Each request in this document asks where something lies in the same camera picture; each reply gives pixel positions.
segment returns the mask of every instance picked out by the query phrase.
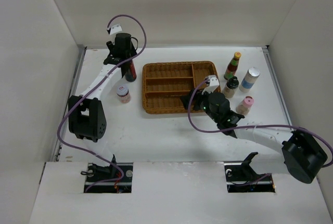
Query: white wall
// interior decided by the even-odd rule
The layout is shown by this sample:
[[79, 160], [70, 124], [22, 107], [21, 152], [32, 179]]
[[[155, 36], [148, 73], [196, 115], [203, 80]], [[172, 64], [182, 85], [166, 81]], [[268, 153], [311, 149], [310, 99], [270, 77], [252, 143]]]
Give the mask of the white wall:
[[53, 0], [0, 0], [0, 219], [27, 223], [78, 57]]
[[[146, 28], [150, 46], [267, 45], [295, 0], [55, 1], [78, 44], [105, 48], [106, 25], [116, 14], [136, 16]], [[134, 36], [142, 36], [130, 20], [119, 22]]]
[[[297, 0], [269, 50], [292, 122], [333, 145], [333, 1]], [[319, 178], [332, 216], [333, 167]]]

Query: white can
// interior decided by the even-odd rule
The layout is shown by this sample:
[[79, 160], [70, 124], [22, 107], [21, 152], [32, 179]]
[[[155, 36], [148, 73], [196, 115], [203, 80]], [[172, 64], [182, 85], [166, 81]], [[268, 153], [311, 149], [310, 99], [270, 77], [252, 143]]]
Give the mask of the white can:
[[248, 72], [246, 73], [245, 77], [243, 78], [239, 89], [243, 92], [243, 93], [248, 93], [250, 91], [250, 89], [252, 88], [252, 86], [254, 85], [254, 82], [256, 82], [257, 78], [260, 75], [260, 71], [258, 68], [252, 67], [248, 70]]

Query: wicker tray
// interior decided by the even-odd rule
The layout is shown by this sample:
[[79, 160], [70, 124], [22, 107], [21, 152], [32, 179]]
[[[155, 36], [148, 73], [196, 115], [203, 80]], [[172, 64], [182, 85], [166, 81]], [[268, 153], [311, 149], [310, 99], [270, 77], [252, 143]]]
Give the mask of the wicker tray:
[[189, 94], [208, 75], [217, 76], [215, 65], [210, 61], [146, 64], [142, 106], [149, 114], [186, 113], [180, 96]]

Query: spice jar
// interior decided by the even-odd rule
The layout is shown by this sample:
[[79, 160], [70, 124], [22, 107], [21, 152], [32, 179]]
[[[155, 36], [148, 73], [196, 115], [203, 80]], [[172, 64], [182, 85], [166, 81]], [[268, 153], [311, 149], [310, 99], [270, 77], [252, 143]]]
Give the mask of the spice jar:
[[245, 99], [236, 107], [236, 112], [241, 115], [247, 115], [254, 103], [254, 99], [246, 96]]
[[128, 103], [131, 100], [131, 95], [127, 85], [120, 85], [117, 88], [117, 95], [122, 103]]
[[254, 82], [257, 80], [257, 78], [260, 75], [259, 69], [252, 67], [248, 70], [245, 77], [243, 78], [243, 81], [240, 84], [239, 89], [243, 93], [248, 93], [249, 90], [252, 88]]
[[226, 98], [232, 98], [238, 88], [239, 81], [237, 77], [233, 76], [229, 78], [227, 83], [225, 84], [222, 93], [225, 95]]

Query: sauce bottle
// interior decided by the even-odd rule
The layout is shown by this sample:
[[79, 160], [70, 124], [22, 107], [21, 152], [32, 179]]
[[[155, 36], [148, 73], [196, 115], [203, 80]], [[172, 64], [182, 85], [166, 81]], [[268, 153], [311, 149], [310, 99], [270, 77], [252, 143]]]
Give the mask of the sauce bottle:
[[235, 52], [233, 59], [230, 61], [227, 70], [224, 73], [224, 79], [228, 80], [229, 78], [232, 78], [235, 76], [237, 68], [238, 68], [238, 62], [239, 58], [241, 57], [240, 52]]

